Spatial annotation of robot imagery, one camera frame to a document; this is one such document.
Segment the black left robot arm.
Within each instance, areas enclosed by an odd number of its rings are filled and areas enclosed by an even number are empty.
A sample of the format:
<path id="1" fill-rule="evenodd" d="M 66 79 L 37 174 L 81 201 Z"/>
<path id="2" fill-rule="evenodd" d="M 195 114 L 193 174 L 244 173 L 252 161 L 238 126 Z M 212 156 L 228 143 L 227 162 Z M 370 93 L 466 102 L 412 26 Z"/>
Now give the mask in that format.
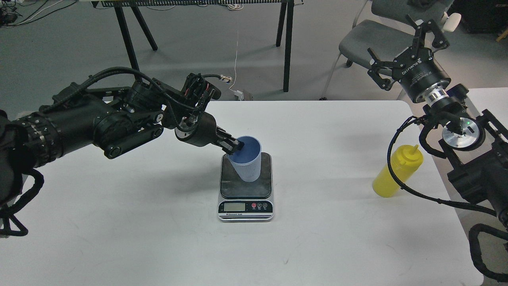
<path id="1" fill-rule="evenodd" d="M 175 131 L 185 143 L 213 144 L 232 155 L 244 143 L 218 127 L 205 111 L 221 91 L 208 78 L 226 83 L 230 77 L 190 73 L 177 90 L 156 78 L 127 67 L 112 67 L 71 83 L 53 96 L 53 104 L 9 120 L 1 111 L 1 237 L 25 236 L 27 228 L 15 217 L 43 187 L 38 167 L 87 145 L 114 159 Z"/>

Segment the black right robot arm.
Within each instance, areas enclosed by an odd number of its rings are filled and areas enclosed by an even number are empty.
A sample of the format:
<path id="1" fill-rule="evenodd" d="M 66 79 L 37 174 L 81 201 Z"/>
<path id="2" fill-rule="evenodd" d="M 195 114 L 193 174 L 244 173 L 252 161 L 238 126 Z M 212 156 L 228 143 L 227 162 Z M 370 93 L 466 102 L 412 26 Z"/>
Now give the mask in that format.
<path id="1" fill-rule="evenodd" d="M 409 117 L 396 131 L 389 143 L 387 166 L 391 177 L 401 189 L 424 199 L 458 209 L 479 211 L 496 216 L 507 227 L 508 170 L 507 129 L 488 110 L 480 116 L 468 114 L 465 105 L 468 89 L 458 84 L 446 91 L 450 77 L 434 59 L 434 51 L 425 47 L 426 34 L 432 32 L 433 47 L 439 51 L 449 47 L 437 23 L 426 20 L 415 23 L 405 16 L 414 28 L 412 45 L 391 62 L 380 60 L 368 49 L 373 63 L 368 75 L 382 89 L 389 90 L 396 82 L 414 103 L 426 102 L 425 116 Z M 452 171 L 448 180 L 464 202 L 427 197 L 408 187 L 392 169 L 391 152 L 399 134 L 410 124 L 421 124 L 421 147 L 429 154 L 447 159 Z"/>

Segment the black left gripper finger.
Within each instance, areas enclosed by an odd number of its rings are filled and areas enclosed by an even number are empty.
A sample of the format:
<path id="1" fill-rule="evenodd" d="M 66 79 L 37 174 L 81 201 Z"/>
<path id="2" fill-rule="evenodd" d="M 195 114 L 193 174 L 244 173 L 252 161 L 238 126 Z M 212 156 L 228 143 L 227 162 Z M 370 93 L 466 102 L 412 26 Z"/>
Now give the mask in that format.
<path id="1" fill-rule="evenodd" d="M 240 151 L 244 147 L 244 143 L 237 138 L 232 137 L 221 127 L 216 127 L 217 141 L 216 145 L 221 147 L 223 151 Z"/>
<path id="2" fill-rule="evenodd" d="M 238 151 L 238 140 L 237 139 L 224 139 L 217 141 L 217 146 L 221 147 L 223 152 L 232 155 Z"/>

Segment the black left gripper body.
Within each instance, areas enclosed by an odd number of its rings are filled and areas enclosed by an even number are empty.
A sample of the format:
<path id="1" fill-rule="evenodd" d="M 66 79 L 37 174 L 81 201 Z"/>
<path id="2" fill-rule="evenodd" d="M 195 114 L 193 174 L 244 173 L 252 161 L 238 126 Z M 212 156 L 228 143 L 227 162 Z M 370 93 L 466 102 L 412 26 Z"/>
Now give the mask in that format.
<path id="1" fill-rule="evenodd" d="M 205 112 L 201 116 L 196 129 L 191 132 L 175 130 L 176 138 L 180 141 L 197 147 L 204 147 L 208 144 L 218 145 L 224 141 L 218 134 L 217 124 L 214 116 Z"/>

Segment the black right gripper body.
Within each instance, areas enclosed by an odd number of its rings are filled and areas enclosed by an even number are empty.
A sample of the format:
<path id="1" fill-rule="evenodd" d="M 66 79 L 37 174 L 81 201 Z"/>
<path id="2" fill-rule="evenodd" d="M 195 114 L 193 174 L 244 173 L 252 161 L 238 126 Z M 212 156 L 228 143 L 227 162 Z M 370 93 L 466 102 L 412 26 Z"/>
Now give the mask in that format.
<path id="1" fill-rule="evenodd" d="M 412 102 L 423 102 L 427 89 L 450 85 L 450 76 L 435 60 L 431 49 L 419 48 L 417 55 L 411 56 L 412 51 L 408 47 L 394 58 L 393 79 L 401 84 Z"/>

